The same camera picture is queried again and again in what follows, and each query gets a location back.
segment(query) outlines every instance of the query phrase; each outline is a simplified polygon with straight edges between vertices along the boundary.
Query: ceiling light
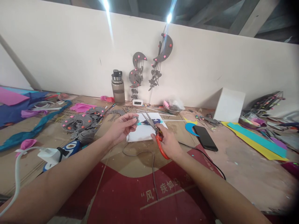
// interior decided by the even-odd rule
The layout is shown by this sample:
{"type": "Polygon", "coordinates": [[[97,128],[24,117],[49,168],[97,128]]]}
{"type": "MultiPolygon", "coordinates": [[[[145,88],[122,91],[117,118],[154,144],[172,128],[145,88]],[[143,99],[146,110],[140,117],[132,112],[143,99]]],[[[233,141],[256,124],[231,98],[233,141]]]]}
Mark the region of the ceiling light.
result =
{"type": "Polygon", "coordinates": [[[169,13],[168,16],[167,16],[167,23],[170,23],[171,19],[172,19],[172,14],[169,13]]]}

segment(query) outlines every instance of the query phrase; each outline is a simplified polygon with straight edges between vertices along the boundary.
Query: water bottle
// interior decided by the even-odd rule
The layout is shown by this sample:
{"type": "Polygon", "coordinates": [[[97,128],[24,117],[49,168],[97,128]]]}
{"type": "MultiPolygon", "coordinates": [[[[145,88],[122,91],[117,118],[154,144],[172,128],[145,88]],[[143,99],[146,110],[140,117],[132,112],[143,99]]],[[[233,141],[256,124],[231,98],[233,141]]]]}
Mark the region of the water bottle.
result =
{"type": "Polygon", "coordinates": [[[125,104],[125,87],[122,79],[122,71],[115,69],[111,76],[111,85],[115,104],[122,106],[125,104]]]}

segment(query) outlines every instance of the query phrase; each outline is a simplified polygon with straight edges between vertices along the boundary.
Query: cable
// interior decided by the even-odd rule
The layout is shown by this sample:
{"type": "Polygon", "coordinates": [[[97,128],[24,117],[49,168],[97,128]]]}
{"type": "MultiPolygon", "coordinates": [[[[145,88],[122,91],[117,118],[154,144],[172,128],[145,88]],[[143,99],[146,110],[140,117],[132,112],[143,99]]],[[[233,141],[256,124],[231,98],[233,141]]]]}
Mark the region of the cable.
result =
{"type": "Polygon", "coordinates": [[[154,180],[154,186],[155,186],[155,191],[156,191],[156,196],[157,196],[157,201],[158,201],[159,200],[159,196],[158,196],[158,191],[157,191],[156,182],[155,182],[155,167],[154,167],[154,164],[155,164],[155,154],[152,151],[150,151],[150,150],[141,151],[141,152],[139,152],[136,155],[126,154],[124,152],[124,149],[128,146],[128,144],[129,144],[129,142],[122,148],[122,153],[125,154],[126,156],[138,156],[139,154],[141,154],[143,152],[150,152],[151,154],[153,154],[153,165],[152,165],[152,169],[153,169],[153,180],[154,180]]]}
{"type": "MultiPolygon", "coordinates": [[[[200,149],[185,145],[184,143],[181,143],[181,142],[178,142],[178,143],[180,143],[181,145],[184,145],[188,148],[192,148],[192,149],[196,149],[196,150],[200,151],[214,166],[216,166],[216,164],[213,163],[213,161],[209,157],[207,157],[200,149]]],[[[223,178],[226,180],[226,177],[225,177],[224,173],[222,172],[222,170],[218,166],[216,166],[216,167],[222,173],[223,178]]]]}
{"type": "Polygon", "coordinates": [[[0,217],[2,215],[4,215],[4,213],[12,206],[12,204],[15,202],[15,200],[17,199],[19,192],[20,192],[20,159],[22,157],[22,155],[25,154],[25,152],[32,150],[32,149],[41,149],[42,147],[31,147],[25,150],[21,150],[20,154],[18,155],[17,159],[16,159],[16,165],[15,165],[15,182],[16,182],[16,190],[15,190],[15,194],[12,198],[12,200],[10,201],[10,203],[8,204],[8,206],[0,213],[0,217]]]}

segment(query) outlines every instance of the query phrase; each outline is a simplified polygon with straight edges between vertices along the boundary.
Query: smartphone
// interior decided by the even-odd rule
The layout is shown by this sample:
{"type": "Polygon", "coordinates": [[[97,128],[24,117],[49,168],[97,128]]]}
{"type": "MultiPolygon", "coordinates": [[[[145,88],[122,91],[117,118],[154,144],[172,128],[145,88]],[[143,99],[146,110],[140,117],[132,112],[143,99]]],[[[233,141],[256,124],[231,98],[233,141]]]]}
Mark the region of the smartphone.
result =
{"type": "Polygon", "coordinates": [[[195,133],[199,135],[198,140],[204,149],[217,152],[218,148],[213,142],[208,131],[204,127],[194,126],[195,133]]]}

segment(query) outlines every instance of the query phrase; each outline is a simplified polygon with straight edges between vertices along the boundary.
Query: digital clock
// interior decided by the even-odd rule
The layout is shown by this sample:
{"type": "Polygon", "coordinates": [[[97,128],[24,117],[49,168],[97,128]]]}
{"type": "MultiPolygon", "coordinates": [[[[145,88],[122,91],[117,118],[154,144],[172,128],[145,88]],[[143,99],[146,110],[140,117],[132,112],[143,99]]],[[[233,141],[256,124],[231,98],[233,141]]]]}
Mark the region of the digital clock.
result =
{"type": "Polygon", "coordinates": [[[143,105],[143,100],[139,100],[139,99],[134,99],[132,101],[133,106],[142,106],[143,105]]]}

